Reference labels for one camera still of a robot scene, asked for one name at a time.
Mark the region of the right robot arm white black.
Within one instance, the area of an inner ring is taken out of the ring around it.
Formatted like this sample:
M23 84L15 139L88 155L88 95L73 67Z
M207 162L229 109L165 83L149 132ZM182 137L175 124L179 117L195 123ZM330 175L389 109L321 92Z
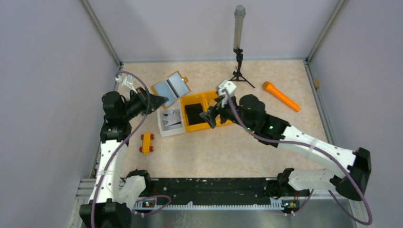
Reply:
M265 104L254 95L245 95L238 102L234 97L227 103L222 96L215 100L216 105L200 113L211 128L216 127L216 117L220 117L221 122L244 126L262 144L294 152L323 166L322 170L285 169L278 175L278 188L283 195L315 189L362 200L372 171L367 149L345 149L316 139L288 121L266 113Z

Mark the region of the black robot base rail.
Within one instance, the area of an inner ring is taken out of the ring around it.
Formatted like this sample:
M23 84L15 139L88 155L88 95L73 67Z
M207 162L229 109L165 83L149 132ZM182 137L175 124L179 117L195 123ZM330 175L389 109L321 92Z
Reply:
M159 178L150 179L133 209L164 210L280 210L296 211L308 190L280 186L275 178Z

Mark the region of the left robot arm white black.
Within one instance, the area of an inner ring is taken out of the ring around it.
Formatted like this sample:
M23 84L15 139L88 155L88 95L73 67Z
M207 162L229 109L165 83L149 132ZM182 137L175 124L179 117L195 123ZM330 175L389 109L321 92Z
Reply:
M139 129L132 129L130 121L156 111L167 97L150 94L139 87L130 91L126 99L117 91L102 96L104 122L100 132L100 163L96 181L87 204L80 206L79 215L87 228L129 228L132 222L132 208L139 196L152 192L152 183L143 174L126 179L120 188L123 159L129 139Z

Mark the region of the white storage bin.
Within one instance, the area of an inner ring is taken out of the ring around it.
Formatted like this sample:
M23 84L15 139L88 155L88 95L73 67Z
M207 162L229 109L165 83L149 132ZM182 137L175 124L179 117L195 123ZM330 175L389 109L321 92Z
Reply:
M158 109L157 122L162 137L169 137L186 132L183 114L180 108Z

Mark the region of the yellow double storage bin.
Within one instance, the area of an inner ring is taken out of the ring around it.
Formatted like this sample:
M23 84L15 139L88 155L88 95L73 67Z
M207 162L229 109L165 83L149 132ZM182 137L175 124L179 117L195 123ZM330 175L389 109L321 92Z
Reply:
M187 133L210 129L209 124L200 117L206 112L218 95L214 90L193 95L186 95L180 99L183 113L184 128Z

